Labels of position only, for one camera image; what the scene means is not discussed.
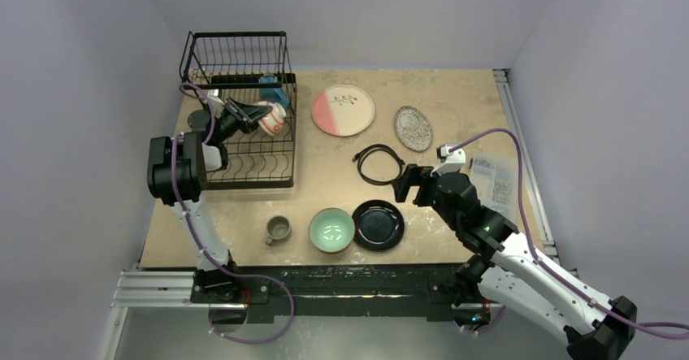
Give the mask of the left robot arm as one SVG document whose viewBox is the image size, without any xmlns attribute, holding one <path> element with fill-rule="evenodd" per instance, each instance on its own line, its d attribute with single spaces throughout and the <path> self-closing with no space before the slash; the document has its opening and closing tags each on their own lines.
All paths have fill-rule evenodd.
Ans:
<svg viewBox="0 0 689 360">
<path fill-rule="evenodd" d="M 246 280 L 262 284 L 279 281 L 236 269 L 206 206 L 207 173 L 227 166 L 223 141 L 238 132 L 258 129 L 273 108 L 234 101 L 220 105 L 218 101 L 215 97 L 206 99 L 201 121 L 190 131 L 150 140 L 146 181 L 151 195 L 168 206 L 187 228 L 196 250 L 195 285 L 210 289 L 220 301 L 231 302 L 241 295 Z"/>
</svg>

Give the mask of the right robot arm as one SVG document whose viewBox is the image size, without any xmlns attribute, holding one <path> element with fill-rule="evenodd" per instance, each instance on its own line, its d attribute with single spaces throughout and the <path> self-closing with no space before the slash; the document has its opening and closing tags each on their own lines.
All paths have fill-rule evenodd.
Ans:
<svg viewBox="0 0 689 360">
<path fill-rule="evenodd" d="M 408 165 L 392 182 L 397 202 L 418 187 L 413 203 L 431 207 L 473 252 L 456 279 L 458 294 L 497 301 L 538 324 L 566 346 L 573 359 L 619 359 L 635 336 L 620 322 L 636 305 L 585 284 L 539 250 L 502 214 L 484 206 L 467 175 Z"/>
</svg>

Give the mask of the blue mug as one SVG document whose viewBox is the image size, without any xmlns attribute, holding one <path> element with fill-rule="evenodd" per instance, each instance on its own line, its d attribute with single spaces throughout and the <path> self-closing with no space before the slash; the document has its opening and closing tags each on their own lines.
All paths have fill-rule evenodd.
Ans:
<svg viewBox="0 0 689 360">
<path fill-rule="evenodd" d="M 280 83 L 279 87 L 261 87 L 259 89 L 259 97 L 262 101 L 280 104 L 286 111 L 294 111 L 295 106 L 293 101 L 287 95 L 285 89 L 282 88 L 282 84 L 290 84 L 293 81 L 293 77 L 290 74 L 285 75 L 273 75 L 264 74 L 259 78 L 259 84 L 276 84 Z"/>
</svg>

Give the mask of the red floral bowl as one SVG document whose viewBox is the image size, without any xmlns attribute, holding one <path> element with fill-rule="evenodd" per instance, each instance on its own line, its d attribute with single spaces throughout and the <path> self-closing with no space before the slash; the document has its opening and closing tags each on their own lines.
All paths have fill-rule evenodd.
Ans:
<svg viewBox="0 0 689 360">
<path fill-rule="evenodd" d="M 277 102 L 259 101 L 258 106 L 269 106 L 271 112 L 259 120 L 261 129 L 271 137 L 277 137 L 282 130 L 287 117 L 286 110 Z"/>
</svg>

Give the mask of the celadon green bowl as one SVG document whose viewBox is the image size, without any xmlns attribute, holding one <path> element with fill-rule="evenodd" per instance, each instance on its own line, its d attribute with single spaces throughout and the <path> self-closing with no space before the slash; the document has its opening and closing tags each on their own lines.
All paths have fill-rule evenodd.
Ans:
<svg viewBox="0 0 689 360">
<path fill-rule="evenodd" d="M 355 230 L 350 214 L 339 208 L 319 211 L 308 227 L 312 245 L 325 254 L 338 254 L 346 250 L 353 242 Z"/>
</svg>

